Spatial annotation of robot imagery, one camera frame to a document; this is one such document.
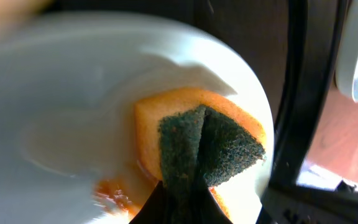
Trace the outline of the orange green sponge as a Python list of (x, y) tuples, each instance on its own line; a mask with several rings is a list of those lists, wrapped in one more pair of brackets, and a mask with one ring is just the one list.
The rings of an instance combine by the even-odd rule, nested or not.
[(272, 135), (230, 99), (179, 88), (134, 104), (142, 167), (167, 193), (165, 223), (199, 223), (197, 189), (206, 185), (232, 223), (246, 223), (260, 204)]

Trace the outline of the light blue plate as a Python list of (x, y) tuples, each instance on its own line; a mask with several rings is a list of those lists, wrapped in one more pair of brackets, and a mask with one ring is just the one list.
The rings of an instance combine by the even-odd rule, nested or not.
[(154, 188), (134, 103), (190, 87), (244, 110), (264, 146), (213, 189), (232, 222), (255, 223), (274, 140), (257, 76), (212, 35), (123, 12), (47, 16), (0, 42), (0, 223), (129, 223)]

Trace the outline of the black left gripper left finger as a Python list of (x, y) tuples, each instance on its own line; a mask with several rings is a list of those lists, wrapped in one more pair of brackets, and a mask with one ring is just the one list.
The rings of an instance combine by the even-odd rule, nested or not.
[(163, 186), (163, 182), (160, 181), (155, 186), (140, 212), (129, 222), (129, 224), (164, 224), (166, 203), (167, 193)]

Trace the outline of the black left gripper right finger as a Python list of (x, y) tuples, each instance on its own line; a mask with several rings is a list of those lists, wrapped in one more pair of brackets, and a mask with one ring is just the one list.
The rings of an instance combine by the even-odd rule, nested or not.
[(206, 185), (199, 185), (197, 189), (197, 220), (200, 224), (232, 224)]

